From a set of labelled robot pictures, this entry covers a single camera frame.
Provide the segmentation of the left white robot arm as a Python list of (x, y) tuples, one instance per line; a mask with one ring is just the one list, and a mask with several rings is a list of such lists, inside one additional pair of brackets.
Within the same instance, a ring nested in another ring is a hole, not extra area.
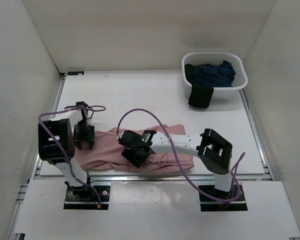
[(66, 178), (68, 189), (83, 200), (96, 195), (90, 175), (75, 159), (82, 144), (93, 148), (95, 127), (88, 123), (88, 111), (93, 109), (78, 101), (62, 111), (42, 113), (38, 117), (38, 153), (43, 161), (58, 168)]

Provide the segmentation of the pink trousers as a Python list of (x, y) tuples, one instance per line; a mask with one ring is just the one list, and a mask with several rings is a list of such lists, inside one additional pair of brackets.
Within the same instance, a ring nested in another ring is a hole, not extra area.
[(75, 149), (75, 159), (85, 171), (171, 174), (180, 171), (173, 153), (150, 154), (141, 158), (117, 141), (117, 128), (95, 131), (92, 149), (82, 144)]

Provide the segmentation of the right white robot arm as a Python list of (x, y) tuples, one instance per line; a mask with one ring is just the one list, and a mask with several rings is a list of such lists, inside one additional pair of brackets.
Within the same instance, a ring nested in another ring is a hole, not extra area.
[(226, 200), (233, 193), (233, 146), (212, 129), (206, 128), (204, 133), (195, 135), (164, 134), (155, 130), (145, 130), (138, 134), (124, 130), (117, 136), (117, 141), (124, 146), (121, 155), (137, 168), (154, 154), (176, 153), (198, 157), (206, 169), (213, 173), (216, 197)]

